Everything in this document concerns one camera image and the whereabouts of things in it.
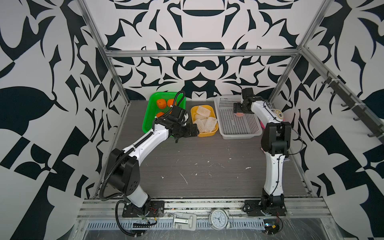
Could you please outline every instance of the cartoon face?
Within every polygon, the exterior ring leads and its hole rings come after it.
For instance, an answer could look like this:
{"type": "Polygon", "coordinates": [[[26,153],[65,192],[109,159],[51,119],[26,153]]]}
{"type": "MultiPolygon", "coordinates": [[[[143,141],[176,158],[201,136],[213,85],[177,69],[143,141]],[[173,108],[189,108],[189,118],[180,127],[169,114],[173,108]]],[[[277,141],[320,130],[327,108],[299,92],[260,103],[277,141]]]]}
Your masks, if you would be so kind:
{"type": "Polygon", "coordinates": [[[276,115],[280,119],[280,121],[284,120],[284,114],[280,110],[272,108],[271,112],[273,112],[273,114],[276,115]]]}

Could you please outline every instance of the yellow tray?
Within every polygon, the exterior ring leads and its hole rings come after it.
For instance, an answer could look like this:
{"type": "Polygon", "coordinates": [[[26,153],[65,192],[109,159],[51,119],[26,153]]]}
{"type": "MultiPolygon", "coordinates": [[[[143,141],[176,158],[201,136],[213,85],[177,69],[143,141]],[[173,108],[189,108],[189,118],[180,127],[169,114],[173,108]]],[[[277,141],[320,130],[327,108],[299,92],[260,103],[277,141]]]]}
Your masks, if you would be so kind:
{"type": "MultiPolygon", "coordinates": [[[[206,108],[206,109],[211,110],[210,117],[214,117],[214,118],[216,118],[216,116],[215,116],[215,111],[214,111],[214,109],[213,109],[210,105],[200,105],[200,106],[202,106],[202,107],[204,107],[204,108],[206,108]]],[[[196,111],[197,111],[197,108],[198,108],[198,107],[199,107],[199,106],[194,106],[194,107],[191,108],[191,118],[192,118],[192,122],[195,121],[195,116],[196,116],[196,114],[197,114],[196,111]]],[[[210,137],[210,136],[213,136],[213,135],[215,135],[215,133],[217,132],[217,130],[218,130],[218,124],[216,123],[215,129],[214,129],[212,132],[204,132],[204,133],[200,133],[200,134],[198,135],[198,137],[210,137]]]]}

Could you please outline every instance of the black hook rack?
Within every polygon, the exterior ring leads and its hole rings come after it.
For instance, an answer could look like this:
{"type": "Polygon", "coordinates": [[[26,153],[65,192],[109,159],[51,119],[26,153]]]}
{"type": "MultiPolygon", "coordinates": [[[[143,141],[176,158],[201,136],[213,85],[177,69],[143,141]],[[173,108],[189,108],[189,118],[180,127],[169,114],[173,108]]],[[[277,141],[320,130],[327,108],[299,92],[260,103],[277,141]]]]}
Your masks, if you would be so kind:
{"type": "Polygon", "coordinates": [[[384,123],[363,103],[341,80],[332,79],[330,76],[322,82],[323,85],[328,84],[333,92],[331,94],[338,95],[345,104],[342,107],[349,107],[356,114],[355,121],[362,121],[372,132],[368,137],[377,137],[384,144],[384,123]]]}

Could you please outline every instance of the black and white patterned wall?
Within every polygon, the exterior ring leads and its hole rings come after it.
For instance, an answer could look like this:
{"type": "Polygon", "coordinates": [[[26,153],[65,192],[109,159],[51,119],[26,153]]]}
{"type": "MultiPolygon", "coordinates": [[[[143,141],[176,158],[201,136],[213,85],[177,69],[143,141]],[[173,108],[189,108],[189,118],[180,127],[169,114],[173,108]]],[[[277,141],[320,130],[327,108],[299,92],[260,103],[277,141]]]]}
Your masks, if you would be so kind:
{"type": "MultiPolygon", "coordinates": [[[[87,0],[111,50],[296,48],[320,0],[87,0]]],[[[188,98],[237,94],[268,98],[288,57],[119,58],[130,99],[185,90],[188,98]]]]}
{"type": "MultiPolygon", "coordinates": [[[[309,47],[381,119],[384,118],[384,3],[335,0],[309,47]]],[[[349,237],[384,237],[384,145],[302,57],[274,102],[304,140],[296,157],[349,237]]],[[[301,142],[292,136],[291,148],[301,142]]]]}
{"type": "Polygon", "coordinates": [[[157,91],[186,92],[191,99],[240,94],[252,87],[271,95],[290,56],[213,56],[114,58],[113,63],[132,100],[149,99],[157,91]]]}
{"type": "Polygon", "coordinates": [[[1,239],[57,239],[125,103],[74,0],[0,2],[1,239]]]}

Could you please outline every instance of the foam fruit net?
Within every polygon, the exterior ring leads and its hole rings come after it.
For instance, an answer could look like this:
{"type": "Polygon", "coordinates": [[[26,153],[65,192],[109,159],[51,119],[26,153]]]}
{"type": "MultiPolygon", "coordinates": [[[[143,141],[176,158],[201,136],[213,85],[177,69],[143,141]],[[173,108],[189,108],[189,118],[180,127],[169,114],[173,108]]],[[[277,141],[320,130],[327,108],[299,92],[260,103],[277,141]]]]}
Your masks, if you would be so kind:
{"type": "Polygon", "coordinates": [[[201,116],[204,116],[206,118],[208,118],[210,115],[211,115],[211,110],[209,109],[206,109],[202,106],[199,106],[197,108],[197,111],[196,111],[197,114],[201,115],[201,116]]]}
{"type": "Polygon", "coordinates": [[[195,115],[195,119],[197,120],[197,119],[207,119],[207,117],[204,117],[204,116],[201,116],[201,115],[199,115],[199,114],[196,114],[195,115]]]}
{"type": "Polygon", "coordinates": [[[207,118],[205,119],[196,119],[193,123],[195,123],[197,125],[197,128],[199,129],[199,132],[200,133],[203,133],[204,132],[204,126],[205,126],[205,123],[207,121],[207,118]]]}
{"type": "Polygon", "coordinates": [[[217,119],[214,117],[209,117],[204,126],[204,132],[212,132],[215,129],[217,119]]]}

